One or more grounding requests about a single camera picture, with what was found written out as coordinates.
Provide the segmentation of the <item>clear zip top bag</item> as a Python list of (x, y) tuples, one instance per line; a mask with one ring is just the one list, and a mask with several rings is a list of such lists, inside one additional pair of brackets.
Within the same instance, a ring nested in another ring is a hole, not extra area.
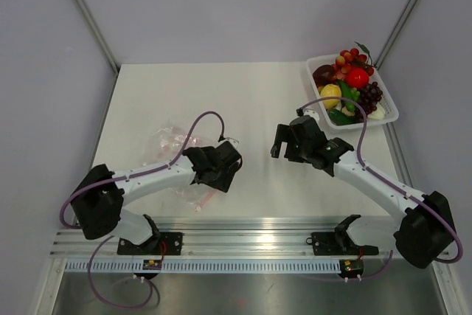
[[(180, 151), (187, 137), (187, 131), (174, 125), (171, 121), (154, 131), (142, 149), (142, 165), (154, 165), (170, 161)], [(195, 212), (200, 212), (216, 194), (216, 191), (202, 184), (194, 184), (188, 187), (172, 187), (164, 191), (164, 194), (188, 204)]]

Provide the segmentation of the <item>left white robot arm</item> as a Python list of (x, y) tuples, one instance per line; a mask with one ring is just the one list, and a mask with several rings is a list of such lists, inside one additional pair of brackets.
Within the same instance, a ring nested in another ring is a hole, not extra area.
[(70, 205), (85, 239), (113, 236), (149, 255), (160, 250), (159, 228), (149, 215), (138, 215), (125, 206), (161, 190), (193, 184), (227, 193), (242, 162), (236, 147), (225, 139), (215, 147), (187, 148), (167, 164), (148, 169), (115, 173), (101, 164), (81, 181)]

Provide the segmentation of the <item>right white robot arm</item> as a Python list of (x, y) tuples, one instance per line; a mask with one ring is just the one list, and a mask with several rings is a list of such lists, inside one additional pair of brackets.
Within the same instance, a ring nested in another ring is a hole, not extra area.
[(328, 139), (315, 117), (302, 115), (276, 129), (271, 156), (309, 164), (340, 179), (373, 200), (398, 223), (393, 233), (395, 248), (411, 265), (424, 269), (439, 262), (440, 254), (457, 245), (454, 262), (461, 259), (448, 199), (434, 191), (425, 194), (404, 186), (365, 162), (360, 150), (341, 138)]

